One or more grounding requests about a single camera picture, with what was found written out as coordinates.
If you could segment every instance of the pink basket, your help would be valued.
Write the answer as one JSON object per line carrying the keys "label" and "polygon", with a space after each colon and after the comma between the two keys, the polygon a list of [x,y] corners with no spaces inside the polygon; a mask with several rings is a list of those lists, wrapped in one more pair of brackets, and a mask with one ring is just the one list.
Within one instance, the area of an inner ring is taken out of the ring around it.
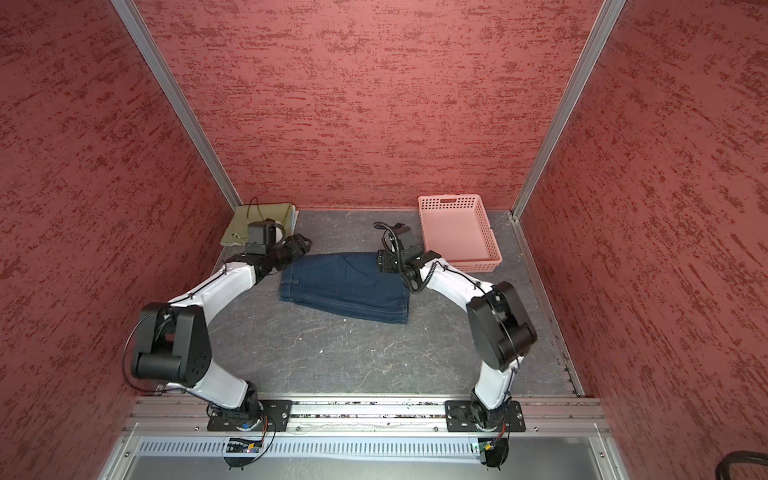
{"label": "pink basket", "polygon": [[464,272],[492,272],[502,262],[479,195],[419,197],[424,248]]}

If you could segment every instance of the red wall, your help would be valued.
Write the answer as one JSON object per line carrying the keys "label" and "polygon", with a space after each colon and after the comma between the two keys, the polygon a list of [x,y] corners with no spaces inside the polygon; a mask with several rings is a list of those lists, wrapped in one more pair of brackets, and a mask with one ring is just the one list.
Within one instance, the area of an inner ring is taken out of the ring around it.
{"label": "red wall", "polygon": [[601,0],[137,0],[244,201],[511,207]]}
{"label": "red wall", "polygon": [[524,212],[633,480],[768,451],[767,19],[629,0]]}
{"label": "red wall", "polygon": [[138,309],[231,210],[108,0],[0,5],[0,477],[93,478]]}

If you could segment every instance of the folded jeans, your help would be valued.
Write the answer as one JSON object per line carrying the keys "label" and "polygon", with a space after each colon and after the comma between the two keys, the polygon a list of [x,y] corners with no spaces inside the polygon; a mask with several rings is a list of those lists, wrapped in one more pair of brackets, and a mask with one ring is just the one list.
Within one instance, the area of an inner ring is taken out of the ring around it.
{"label": "folded jeans", "polygon": [[407,323],[409,291],[400,275],[376,269],[376,253],[305,255],[283,270],[280,299],[323,312]]}

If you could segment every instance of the black cable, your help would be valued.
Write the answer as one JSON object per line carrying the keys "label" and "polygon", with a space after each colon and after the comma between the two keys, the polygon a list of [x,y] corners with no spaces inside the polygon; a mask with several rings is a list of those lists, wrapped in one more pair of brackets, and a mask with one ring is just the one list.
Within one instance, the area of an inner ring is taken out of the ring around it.
{"label": "black cable", "polygon": [[203,288],[205,288],[206,286],[209,286],[210,284],[212,284],[216,280],[220,279],[224,275],[227,275],[227,264],[226,263],[224,264],[224,268],[221,270],[221,272],[218,275],[216,275],[214,278],[208,280],[206,283],[203,283],[202,285],[200,285],[195,290],[189,292],[187,294],[187,296],[185,296],[184,298],[180,298],[178,300],[174,300],[173,302],[170,303],[170,305],[173,305],[174,303],[183,302],[185,300],[189,300],[190,298],[194,297],[195,293],[201,291]]}
{"label": "black cable", "polygon": [[248,210],[245,210],[245,221],[247,222],[250,220],[250,205],[253,203],[253,201],[256,201],[256,209],[259,211],[259,217],[261,217],[261,220],[264,221],[264,215],[261,213],[261,207],[259,207],[259,197],[251,198],[248,201]]}
{"label": "black cable", "polygon": [[130,343],[130,342],[131,342],[131,339],[134,337],[134,334],[136,333],[136,330],[139,328],[139,325],[141,325],[141,323],[144,321],[144,319],[146,319],[146,318],[147,318],[147,317],[150,315],[150,313],[156,313],[156,311],[155,311],[155,310],[152,310],[152,311],[150,311],[150,312],[146,312],[146,313],[144,314],[144,316],[142,316],[142,317],[139,319],[139,322],[136,324],[136,326],[134,327],[134,329],[133,329],[133,330],[131,330],[131,333],[128,335],[128,339],[127,339],[127,340],[125,340],[125,345],[123,345],[123,360],[120,362],[120,370],[121,370],[121,371],[122,371],[122,373],[123,373],[123,380],[125,380],[125,383],[127,383],[127,385],[128,385],[128,386],[130,386],[132,389],[134,389],[134,390],[138,390],[139,392],[142,392],[142,393],[158,393],[158,392],[163,392],[162,390],[156,390],[156,389],[155,389],[155,390],[145,390],[145,389],[142,389],[142,388],[141,388],[141,387],[139,387],[139,386],[136,386],[136,385],[134,385],[134,384],[133,384],[133,383],[131,383],[131,381],[128,379],[128,375],[127,375],[127,373],[125,372],[125,356],[126,356],[126,354],[127,354],[127,351],[128,351],[128,343]]}
{"label": "black cable", "polygon": [[[269,428],[269,426],[270,426],[270,417],[268,417],[267,415],[265,415],[265,416],[264,416],[264,422],[266,422],[266,427],[267,427],[267,428]],[[272,446],[272,444],[275,442],[275,435],[277,435],[277,421],[273,421],[273,422],[272,422],[272,425],[273,425],[273,427],[274,427],[274,430],[272,431],[272,439],[270,440],[270,444],[269,444],[269,445],[268,445],[268,446],[267,446],[267,447],[264,449],[264,451],[263,451],[263,452],[261,452],[261,453],[259,454],[259,456],[257,456],[257,457],[256,457],[256,459],[255,459],[255,460],[253,460],[254,462],[255,462],[256,460],[258,460],[259,458],[263,457],[263,456],[264,456],[264,454],[265,454],[265,453],[267,453],[267,452],[270,450],[270,447],[271,447],[271,446]],[[262,436],[262,437],[261,437],[261,445],[262,445],[262,446],[264,446],[264,436]]]}
{"label": "black cable", "polygon": [[159,339],[160,335],[163,334],[163,328],[165,328],[165,326],[168,324],[168,322],[170,322],[172,319],[173,319],[173,317],[169,315],[168,318],[163,320],[163,322],[160,324],[160,326],[155,329],[155,331],[154,331],[154,338],[152,339],[152,343],[157,342],[157,339]]}
{"label": "black cable", "polygon": [[128,338],[125,340],[125,345],[123,345],[123,359],[122,359],[122,361],[120,362],[120,371],[121,371],[121,372],[122,372],[122,374],[123,374],[123,380],[125,380],[125,383],[126,383],[128,386],[130,386],[130,387],[131,387],[132,389],[134,389],[134,390],[137,390],[138,392],[142,392],[142,393],[152,393],[152,394],[160,393],[160,394],[162,395],[163,393],[166,393],[166,392],[173,392],[174,390],[183,390],[183,391],[185,391],[186,393],[189,393],[190,395],[197,397],[198,399],[201,399],[201,400],[206,400],[206,401],[207,401],[207,399],[204,399],[203,397],[201,397],[201,396],[199,396],[199,395],[195,394],[194,392],[191,392],[189,389],[186,389],[186,388],[183,388],[183,387],[174,387],[174,388],[172,388],[172,389],[162,389],[162,390],[156,390],[156,389],[155,389],[155,390],[145,390],[145,389],[142,389],[140,386],[136,386],[136,385],[134,385],[134,384],[133,384],[133,383],[131,383],[131,381],[128,379],[128,375],[127,375],[127,373],[125,372],[125,356],[127,355],[127,351],[128,351],[128,344],[129,344],[129,343],[131,343],[131,339],[134,337],[134,334],[136,333],[136,330],[139,328],[139,325],[141,325],[141,323],[144,321],[144,319],[146,319],[146,318],[147,318],[147,317],[148,317],[148,316],[149,316],[151,313],[156,313],[156,312],[157,312],[156,310],[151,310],[151,311],[149,311],[149,312],[145,313],[145,314],[144,314],[144,316],[142,316],[142,317],[139,319],[138,323],[136,324],[136,326],[134,327],[134,329],[133,329],[133,330],[131,330],[131,333],[130,333],[130,334],[128,334]]}
{"label": "black cable", "polygon": [[715,467],[715,478],[717,480],[730,480],[730,466],[734,463],[753,463],[768,467],[768,455],[760,452],[748,452],[739,450],[725,455],[720,463]]}
{"label": "black cable", "polygon": [[403,272],[402,270],[402,265],[404,264],[404,260],[402,259],[402,251],[400,250],[400,239],[397,237],[397,233],[395,233],[395,230],[391,226],[387,225],[384,222],[374,222],[373,228],[376,228],[377,230],[386,230],[389,233],[389,236],[390,236],[389,243],[392,245],[392,247],[390,248],[390,246],[386,244],[386,233],[382,235],[382,244],[384,245],[384,248],[386,248],[390,253],[394,253],[395,257],[397,257],[397,271],[400,274],[400,278],[402,278],[402,281],[406,285],[406,288],[408,288],[409,292],[411,293],[422,292],[427,287],[427,283],[429,283],[429,281],[432,279],[432,275],[435,274],[435,269],[437,268],[437,262],[434,262],[432,266],[429,267],[429,272],[427,273],[427,276],[422,281],[422,284],[416,288],[413,288],[413,285],[411,285],[411,281],[408,279],[405,272]]}

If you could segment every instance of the mounting plate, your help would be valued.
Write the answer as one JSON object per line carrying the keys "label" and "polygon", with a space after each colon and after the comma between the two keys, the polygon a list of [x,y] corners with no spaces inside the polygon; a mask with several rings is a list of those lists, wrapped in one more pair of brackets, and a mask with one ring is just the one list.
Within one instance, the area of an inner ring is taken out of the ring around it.
{"label": "mounting plate", "polygon": [[[293,402],[290,400],[261,400],[261,407],[270,419],[266,426],[267,432],[273,431],[274,428],[277,428],[277,432],[286,431],[290,420],[291,405]],[[211,416],[208,419],[208,432],[238,432],[243,435],[247,433],[238,430],[234,425],[217,416]]]}
{"label": "mounting plate", "polygon": [[[445,402],[445,423],[449,432],[480,432],[470,413],[470,401],[449,400]],[[504,413],[507,432],[524,432],[525,419],[520,410],[520,402],[510,401],[508,410]]]}

